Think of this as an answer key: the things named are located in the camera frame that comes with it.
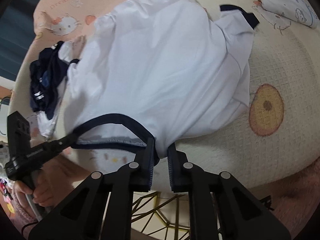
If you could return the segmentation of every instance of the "finger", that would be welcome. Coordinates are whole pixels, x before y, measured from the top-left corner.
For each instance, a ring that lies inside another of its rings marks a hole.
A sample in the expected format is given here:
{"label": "finger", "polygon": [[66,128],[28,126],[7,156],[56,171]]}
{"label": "finger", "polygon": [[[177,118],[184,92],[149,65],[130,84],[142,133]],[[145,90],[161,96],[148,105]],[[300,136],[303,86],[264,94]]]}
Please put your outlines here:
{"label": "finger", "polygon": [[31,195],[32,192],[33,192],[26,184],[24,184],[24,183],[23,183],[22,181],[20,181],[20,180],[17,180],[17,181],[14,183],[13,187],[14,187],[14,190],[15,190],[16,192],[22,192],[22,193],[28,194],[28,195]]}
{"label": "finger", "polygon": [[40,184],[36,187],[36,189],[34,190],[33,192],[33,196],[35,198],[38,198],[40,197],[43,193],[45,193],[47,190],[49,190],[49,185],[47,183],[43,183],[43,184]]}
{"label": "finger", "polygon": [[74,38],[74,40],[72,41],[72,45],[77,44],[77,42],[79,42],[81,40],[82,36],[77,36],[76,38]]}
{"label": "finger", "polygon": [[30,206],[26,207],[24,210],[29,214],[30,217],[36,218],[36,215]]}
{"label": "finger", "polygon": [[40,170],[37,177],[37,185],[43,184],[44,182],[47,182],[47,179],[45,177],[44,171]]}
{"label": "finger", "polygon": [[26,195],[22,192],[16,191],[16,196],[19,204],[25,209],[29,206],[29,202],[26,198]]}
{"label": "finger", "polygon": [[85,37],[81,36],[81,47],[83,48],[85,44]]}
{"label": "finger", "polygon": [[46,201],[47,199],[49,198],[52,198],[53,197],[53,194],[51,192],[51,190],[47,190],[46,192],[42,193],[39,197],[35,197],[33,199],[33,202],[34,203],[41,203],[43,201]]}
{"label": "finger", "polygon": [[51,207],[51,206],[53,206],[54,205],[53,197],[47,199],[46,201],[40,202],[39,205],[43,206],[43,207]]}

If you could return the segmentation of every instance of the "hello kitty print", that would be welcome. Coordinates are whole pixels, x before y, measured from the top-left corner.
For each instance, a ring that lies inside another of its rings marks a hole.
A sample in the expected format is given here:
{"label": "hello kitty print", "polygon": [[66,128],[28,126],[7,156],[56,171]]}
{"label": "hello kitty print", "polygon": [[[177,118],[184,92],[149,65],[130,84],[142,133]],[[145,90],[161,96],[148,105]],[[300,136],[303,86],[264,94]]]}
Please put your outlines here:
{"label": "hello kitty print", "polygon": [[281,35],[283,35],[283,30],[291,26],[290,19],[284,17],[283,15],[278,15],[276,13],[266,11],[262,8],[262,4],[260,1],[254,1],[253,3],[255,5],[252,6],[252,8],[258,13],[260,13],[261,16],[265,18],[270,24],[272,24],[274,29],[278,29]]}
{"label": "hello kitty print", "polygon": [[57,17],[52,20],[50,29],[54,35],[64,36],[73,32],[80,24],[75,18],[67,15],[63,18]]}

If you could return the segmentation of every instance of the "navy clothing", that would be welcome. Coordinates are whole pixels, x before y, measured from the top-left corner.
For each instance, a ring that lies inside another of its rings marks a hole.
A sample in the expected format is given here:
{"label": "navy clothing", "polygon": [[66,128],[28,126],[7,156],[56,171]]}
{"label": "navy clothing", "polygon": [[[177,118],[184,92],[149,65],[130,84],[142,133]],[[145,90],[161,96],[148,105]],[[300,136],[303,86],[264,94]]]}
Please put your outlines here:
{"label": "navy clothing", "polygon": [[239,10],[244,16],[245,20],[249,23],[251,28],[255,28],[259,24],[259,20],[255,17],[253,13],[247,13],[241,7],[232,5],[232,4],[223,4],[220,5],[220,11],[231,11],[231,10]]}
{"label": "navy clothing", "polygon": [[30,106],[33,112],[44,111],[48,120],[53,118],[57,106],[57,87],[67,75],[69,64],[58,57],[63,41],[45,48],[39,59],[30,64]]}

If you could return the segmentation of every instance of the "navy sleeve trim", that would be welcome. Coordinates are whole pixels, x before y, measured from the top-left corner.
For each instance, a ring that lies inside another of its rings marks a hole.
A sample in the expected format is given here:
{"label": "navy sleeve trim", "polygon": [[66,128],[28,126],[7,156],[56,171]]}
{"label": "navy sleeve trim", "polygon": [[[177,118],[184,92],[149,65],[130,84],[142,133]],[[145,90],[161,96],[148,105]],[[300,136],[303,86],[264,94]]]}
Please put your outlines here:
{"label": "navy sleeve trim", "polygon": [[70,61],[70,64],[71,64],[71,63],[76,63],[76,64],[78,64],[79,61],[80,61],[79,59],[75,58],[75,59],[73,59],[73,60]]}
{"label": "navy sleeve trim", "polygon": [[253,13],[247,13],[245,10],[243,10],[239,6],[231,5],[231,4],[220,5],[220,11],[231,11],[231,10],[239,10],[244,16],[245,20],[249,23],[249,25],[253,29],[260,23]]}
{"label": "navy sleeve trim", "polygon": [[[138,138],[140,138],[145,144],[147,144],[149,138],[155,138],[153,135],[139,122],[132,119],[131,117],[124,115],[124,114],[104,114],[101,116],[98,116],[96,118],[93,118],[78,127],[76,127],[73,130],[73,134],[75,134],[77,137],[80,137],[87,131],[91,130],[92,128],[108,124],[108,123],[114,123],[114,124],[122,124],[124,127],[129,129],[131,132],[133,132]],[[139,150],[144,149],[145,147],[137,147],[133,145],[126,145],[122,143],[101,143],[101,144],[77,144],[74,143],[71,145],[73,149],[120,149],[120,150],[126,150],[129,152],[137,153]],[[154,148],[154,165],[158,164],[159,157],[156,154],[156,148]]]}

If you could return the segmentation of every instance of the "human hand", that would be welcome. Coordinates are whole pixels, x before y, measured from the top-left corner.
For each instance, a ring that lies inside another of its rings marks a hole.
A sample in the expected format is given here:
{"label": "human hand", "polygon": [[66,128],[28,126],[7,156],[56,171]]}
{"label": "human hand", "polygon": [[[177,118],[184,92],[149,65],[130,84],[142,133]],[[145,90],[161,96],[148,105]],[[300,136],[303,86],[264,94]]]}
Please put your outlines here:
{"label": "human hand", "polygon": [[25,194],[33,195],[33,202],[39,204],[40,206],[49,207],[54,205],[53,192],[42,170],[39,172],[36,185],[37,186],[34,191],[32,191],[26,184],[19,180],[16,181],[13,186],[19,204],[33,218],[36,216],[32,211]]}
{"label": "human hand", "polygon": [[72,42],[72,55],[73,57],[72,58],[77,58],[79,59],[80,57],[80,54],[82,52],[82,49],[85,45],[85,37],[84,36],[79,36],[79,37],[76,37],[73,42]]}

